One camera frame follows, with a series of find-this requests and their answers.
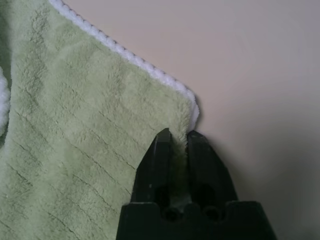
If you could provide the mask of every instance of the white trim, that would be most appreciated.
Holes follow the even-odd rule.
[[[10,91],[8,81],[0,67],[0,137],[4,134],[9,121]]]
[[[173,88],[174,90],[178,91],[179,93],[187,97],[191,101],[189,131],[195,128],[197,118],[199,116],[199,107],[196,103],[195,95],[191,90],[187,89],[182,83],[178,82],[173,77],[169,76],[160,69],[154,67],[149,62],[143,60],[141,57],[134,55],[132,52],[125,49],[120,44],[116,43],[114,40],[111,39],[111,37],[106,36],[102,31],[98,30],[87,20],[84,20],[80,15],[77,15],[75,11],[71,10],[61,0],[49,0],[49,2],[62,16],[71,20],[75,25],[79,26],[83,31],[87,32],[89,35],[93,36],[95,39],[100,41],[111,51],[120,54],[130,63],[147,71],[152,78],[159,80],[162,84]]]

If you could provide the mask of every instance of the textured fabric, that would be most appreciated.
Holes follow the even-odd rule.
[[[134,55],[128,49],[125,49],[119,43],[115,42],[111,37],[105,35],[102,31],[97,29],[94,25],[90,24],[87,20],[84,20],[80,15],[76,14],[75,11],[69,8],[68,5],[64,4],[62,0],[49,0],[52,6],[57,9],[57,11],[67,19],[71,20],[80,29],[93,36],[103,45],[108,47],[111,51],[118,53],[124,59],[128,60],[130,63],[138,66],[139,68],[148,72],[152,77],[160,81],[162,84],[173,88],[174,90],[181,93],[183,96],[191,101],[191,116],[189,118],[189,128],[191,131],[195,128],[197,118],[199,116],[199,107],[196,103],[195,94],[186,88],[181,82],[175,80],[172,76],[164,73],[161,69],[153,66],[151,63],[143,60],[141,57]]]
[[[0,239],[115,239],[135,169],[163,128],[183,169],[190,100],[46,0],[0,0],[0,27],[11,91],[0,142]]]

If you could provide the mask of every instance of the white towel edge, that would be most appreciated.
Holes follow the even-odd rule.
[[[0,137],[4,134],[6,125],[9,121],[10,110],[10,91],[8,81],[0,67]]]

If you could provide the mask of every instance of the microfiber towel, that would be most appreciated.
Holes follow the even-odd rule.
[[[185,166],[192,92],[61,1],[0,0],[0,67],[1,240],[114,240],[164,128]]]

